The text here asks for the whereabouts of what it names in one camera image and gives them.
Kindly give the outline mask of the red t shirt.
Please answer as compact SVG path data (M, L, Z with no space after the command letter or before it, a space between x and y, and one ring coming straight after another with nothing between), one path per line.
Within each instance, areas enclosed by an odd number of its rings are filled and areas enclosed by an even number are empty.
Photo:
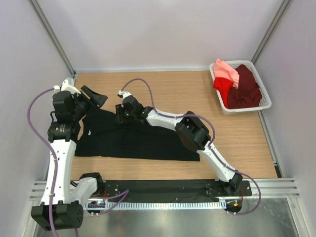
M230 79L226 78L215 78L213 83L213 88L215 88L217 91L219 91L222 101L224 103L224 106L228 108L228 94L230 92L231 87L233 86L233 82Z

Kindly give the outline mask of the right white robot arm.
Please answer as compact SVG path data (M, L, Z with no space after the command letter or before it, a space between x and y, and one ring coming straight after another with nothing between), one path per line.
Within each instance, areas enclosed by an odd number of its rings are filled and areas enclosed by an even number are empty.
M188 111L186 114L171 114L144 107L127 91L119 91L122 102L116 105L119 123L138 121L145 125L157 126L175 131L182 144L190 151L203 156L214 168L222 189L233 196L240 190L242 175L238 173L219 153L213 144L215 136L210 136L202 117Z

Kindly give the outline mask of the white plastic basket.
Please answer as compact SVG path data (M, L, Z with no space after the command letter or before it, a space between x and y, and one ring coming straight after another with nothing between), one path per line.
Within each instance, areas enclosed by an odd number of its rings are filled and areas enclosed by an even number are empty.
M220 95L219 91L216 90L216 93L217 93L219 101L220 101L222 112L225 115L232 115L232 114L235 114L235 113L246 113L246 112L253 112L253 111L259 111L259 110L263 110L263 109L268 109L272 105L272 102L270 100L270 97L269 97L269 95L267 93L267 90L265 89L265 86L264 86L264 84L263 84L263 82L262 82L262 80L261 80L261 78L260 78L260 76L259 76L254 64L252 62L250 62L250 61L247 61L247 60L234 60L234 61L225 61L225 62L228 63L231 67L233 67L235 70L236 70L236 68L238 66L244 64L253 73L256 82L260 86L262 99L261 99L260 104L259 104L258 107L245 108L245 109L229 109L229 108L226 108L224 106L224 103L222 101L221 95ZM215 75L214 75L214 66L215 66L215 62L212 63L209 66L213 82L214 82L214 80L216 78Z

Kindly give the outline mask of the right aluminium frame post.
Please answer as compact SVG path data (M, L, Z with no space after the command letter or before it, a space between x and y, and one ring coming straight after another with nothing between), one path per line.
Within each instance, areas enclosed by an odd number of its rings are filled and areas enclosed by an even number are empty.
M277 11L275 12L267 30L265 31L259 45L256 48L256 51L251 59L253 64L256 64L258 59L260 58L261 54L263 53L265 47L267 46L269 40L271 39L272 35L276 31L278 25L280 24L281 20L285 16L287 10L292 4L292 0L282 0L280 6L278 7Z

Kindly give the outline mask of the maroon t shirt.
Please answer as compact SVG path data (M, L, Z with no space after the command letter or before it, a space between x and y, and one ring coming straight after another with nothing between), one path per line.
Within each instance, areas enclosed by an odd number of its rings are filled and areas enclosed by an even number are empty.
M238 88L231 87L227 97L229 109L258 107L262 99L260 86L253 73L244 65L236 68L239 74Z

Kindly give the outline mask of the left aluminium frame post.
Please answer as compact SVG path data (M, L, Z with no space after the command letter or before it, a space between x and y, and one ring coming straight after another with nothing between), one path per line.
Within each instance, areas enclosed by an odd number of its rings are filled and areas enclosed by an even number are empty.
M64 51L60 41L58 40L53 28L51 27L44 11L42 10L39 2L37 0L29 0L30 5L32 6L36 16L38 17L40 23L42 24L44 30L46 31L46 34L50 38L52 44L56 48L58 54L60 55L62 61L64 62L65 66L67 67L70 74L74 77L76 75L76 71L73 68L69 58L66 55L66 52Z

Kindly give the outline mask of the black t shirt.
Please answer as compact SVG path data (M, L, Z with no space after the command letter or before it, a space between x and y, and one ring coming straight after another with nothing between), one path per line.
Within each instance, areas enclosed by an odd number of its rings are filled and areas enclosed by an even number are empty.
M199 154L185 148L175 131L138 121L119 124L116 114L105 110L97 110L82 121L77 157L200 161Z

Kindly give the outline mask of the pink t shirt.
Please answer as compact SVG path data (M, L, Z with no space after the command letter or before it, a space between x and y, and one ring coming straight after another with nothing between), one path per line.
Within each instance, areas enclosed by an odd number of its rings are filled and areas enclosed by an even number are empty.
M233 83L233 87L239 86L239 73L225 61L217 59L214 66L214 75L216 78L225 78Z

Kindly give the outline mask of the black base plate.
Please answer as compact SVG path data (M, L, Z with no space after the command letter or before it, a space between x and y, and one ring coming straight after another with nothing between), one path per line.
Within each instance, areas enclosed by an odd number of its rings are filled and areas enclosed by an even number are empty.
M252 196L248 181L228 193L223 182L214 179L199 180L107 180L98 185L95 195L112 197L129 190L125 202L203 202L219 197Z

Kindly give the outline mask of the aluminium front rail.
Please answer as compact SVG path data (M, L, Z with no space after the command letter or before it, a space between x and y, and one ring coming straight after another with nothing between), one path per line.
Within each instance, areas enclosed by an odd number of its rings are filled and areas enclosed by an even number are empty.
M255 179L258 184L262 198L299 198L299 190L293 178L266 178ZM35 181L30 194L30 201L40 201L46 181Z

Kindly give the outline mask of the aluminium frame post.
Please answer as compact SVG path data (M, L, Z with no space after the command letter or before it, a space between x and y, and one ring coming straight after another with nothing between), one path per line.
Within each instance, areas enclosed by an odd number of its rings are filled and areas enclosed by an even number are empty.
M265 31L259 45L256 48L256 51L251 59L253 64L256 64L258 59L260 58L261 54L263 53L265 47L267 46L269 40L271 39L272 35L276 31L278 25L280 24L281 20L285 16L287 10L292 4L292 0L282 0L280 6L278 7L277 11L275 12L267 30Z
M67 67L70 74L74 77L76 75L76 71L73 68L69 58L66 55L66 52L64 51L60 41L58 40L53 28L51 27L44 11L42 10L39 2L37 0L29 0L30 5L32 6L36 16L38 17L40 23L42 24L44 30L46 31L46 34L50 38L52 44L56 48L58 54L60 55L62 61L64 62L65 66Z

